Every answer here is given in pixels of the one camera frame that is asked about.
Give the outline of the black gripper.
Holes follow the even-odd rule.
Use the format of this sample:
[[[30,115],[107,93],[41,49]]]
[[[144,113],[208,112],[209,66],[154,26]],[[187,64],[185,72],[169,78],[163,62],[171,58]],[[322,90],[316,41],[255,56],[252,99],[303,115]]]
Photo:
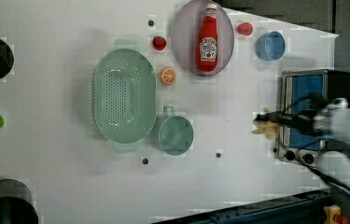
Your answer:
[[[254,121],[277,121],[280,126],[297,129],[305,135],[315,135],[313,110],[302,110],[298,114],[286,114],[280,112],[277,116],[275,113],[257,114]]]

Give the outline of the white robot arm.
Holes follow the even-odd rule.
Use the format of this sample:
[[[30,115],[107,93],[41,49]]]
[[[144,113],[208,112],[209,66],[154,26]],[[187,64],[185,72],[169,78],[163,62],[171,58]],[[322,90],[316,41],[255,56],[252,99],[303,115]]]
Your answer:
[[[319,150],[321,154],[336,151],[350,160],[350,107],[344,98],[329,100],[310,94],[281,110],[265,109],[255,116],[253,123],[256,126],[253,134],[262,134],[269,140],[277,141],[282,129],[294,129],[323,141],[325,145]],[[298,155],[292,158],[350,201],[349,186],[314,168]]]

